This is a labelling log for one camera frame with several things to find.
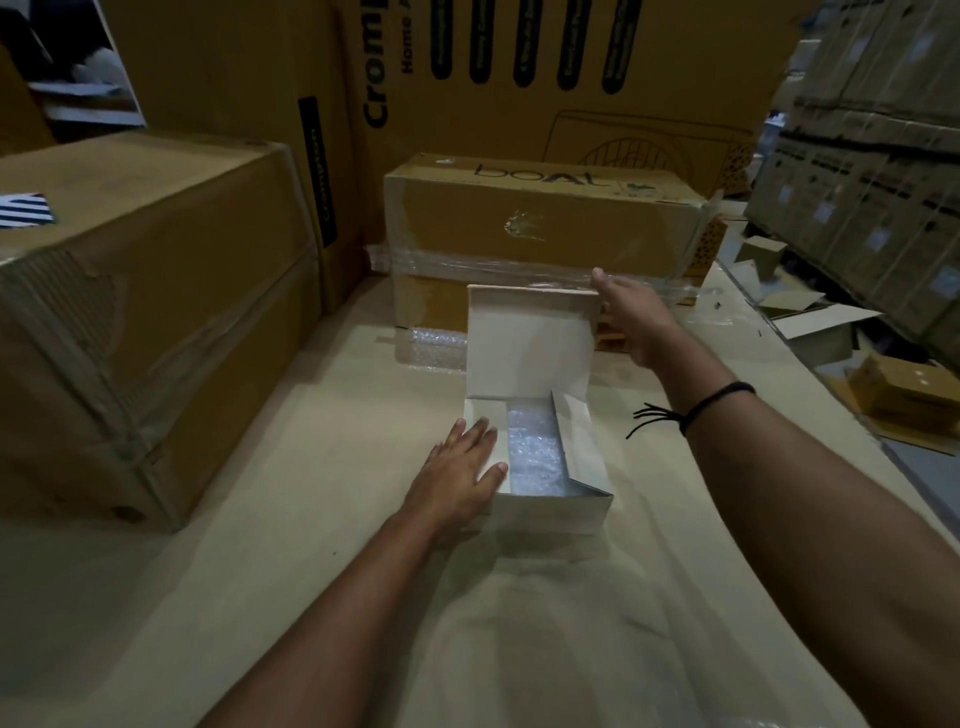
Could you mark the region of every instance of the box lid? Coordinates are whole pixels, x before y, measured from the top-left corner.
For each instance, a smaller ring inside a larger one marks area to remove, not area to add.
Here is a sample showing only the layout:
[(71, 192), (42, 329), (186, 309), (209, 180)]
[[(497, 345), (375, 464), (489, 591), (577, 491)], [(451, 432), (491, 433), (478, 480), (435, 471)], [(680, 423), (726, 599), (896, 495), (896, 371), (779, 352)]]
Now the box lid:
[(587, 398), (600, 297), (593, 291), (470, 285), (467, 397)]

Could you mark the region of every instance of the black bracelet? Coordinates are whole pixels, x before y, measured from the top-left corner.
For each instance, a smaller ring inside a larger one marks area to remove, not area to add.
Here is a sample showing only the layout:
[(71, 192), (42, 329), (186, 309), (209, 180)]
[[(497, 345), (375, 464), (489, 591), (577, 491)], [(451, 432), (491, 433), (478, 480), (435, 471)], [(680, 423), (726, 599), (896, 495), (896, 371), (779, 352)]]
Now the black bracelet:
[(693, 421), (700, 416), (701, 412), (711, 406), (714, 402), (721, 400), (726, 395), (731, 395), (734, 392), (750, 392), (751, 394), (755, 395), (756, 389), (754, 389), (750, 384), (747, 384), (745, 381), (732, 382), (723, 389), (714, 392), (705, 400), (701, 400), (697, 404), (694, 404), (693, 407), (690, 408), (690, 411), (685, 415), (680, 414), (680, 412), (674, 412), (672, 409), (667, 409), (666, 407), (657, 407), (655, 404), (651, 404), (650, 402), (646, 401), (644, 404), (647, 406), (643, 409), (638, 409), (634, 413), (634, 419), (642, 420), (644, 417), (649, 417), (650, 419), (641, 422), (639, 425), (630, 430), (630, 435), (634, 434), (644, 425), (649, 425), (650, 423), (675, 422), (680, 424), (680, 434), (685, 437), (687, 429), (693, 424)]

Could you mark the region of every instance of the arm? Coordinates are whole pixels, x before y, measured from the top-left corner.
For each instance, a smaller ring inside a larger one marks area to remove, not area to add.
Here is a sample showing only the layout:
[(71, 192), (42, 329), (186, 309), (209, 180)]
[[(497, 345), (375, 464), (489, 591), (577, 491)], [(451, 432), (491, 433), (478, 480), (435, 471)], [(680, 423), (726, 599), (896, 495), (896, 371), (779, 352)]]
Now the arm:
[[(735, 381), (652, 289), (594, 272), (631, 357), (684, 413)], [(800, 638), (874, 726), (960, 719), (960, 558), (916, 513), (761, 399), (686, 433), (713, 502)]]
[(490, 467), (496, 430), (458, 420), (431, 450), (399, 511), (201, 723), (357, 725), (380, 638), (431, 547), (467, 525), (503, 482)]

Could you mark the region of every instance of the white table surface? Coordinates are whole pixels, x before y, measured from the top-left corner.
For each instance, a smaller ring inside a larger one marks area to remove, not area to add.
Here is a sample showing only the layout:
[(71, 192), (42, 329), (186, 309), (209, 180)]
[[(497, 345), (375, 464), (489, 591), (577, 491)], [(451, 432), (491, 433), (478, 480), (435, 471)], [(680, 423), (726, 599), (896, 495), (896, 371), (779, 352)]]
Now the white table surface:
[[(691, 326), (946, 533), (726, 274), (707, 287)], [(463, 377), (397, 363), (390, 322), (385, 279), (322, 322), (181, 533), (0, 526), (0, 724), (189, 726), (248, 669), (461, 412)], [(605, 533), (435, 555), (391, 634), (371, 724), (863, 725), (747, 566), (677, 428), (623, 440), (645, 401), (666, 404), (652, 374), (596, 354)]]

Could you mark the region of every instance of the hand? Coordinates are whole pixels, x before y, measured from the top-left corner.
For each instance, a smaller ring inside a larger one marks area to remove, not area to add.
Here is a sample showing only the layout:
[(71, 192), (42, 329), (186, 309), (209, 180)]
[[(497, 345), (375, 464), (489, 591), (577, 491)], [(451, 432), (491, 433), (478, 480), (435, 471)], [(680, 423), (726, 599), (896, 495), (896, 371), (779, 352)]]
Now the hand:
[(487, 425), (480, 418), (465, 433), (467, 423), (457, 420), (446, 441), (430, 450), (400, 507), (401, 515), (430, 529), (433, 540), (451, 537), (470, 523), (507, 474), (507, 464), (497, 463), (477, 480), (496, 443), (496, 428)]
[(608, 276), (594, 268), (593, 287), (610, 309), (613, 324), (627, 337), (630, 358), (641, 367), (650, 366), (652, 356), (671, 336), (684, 332), (657, 292), (638, 280)]

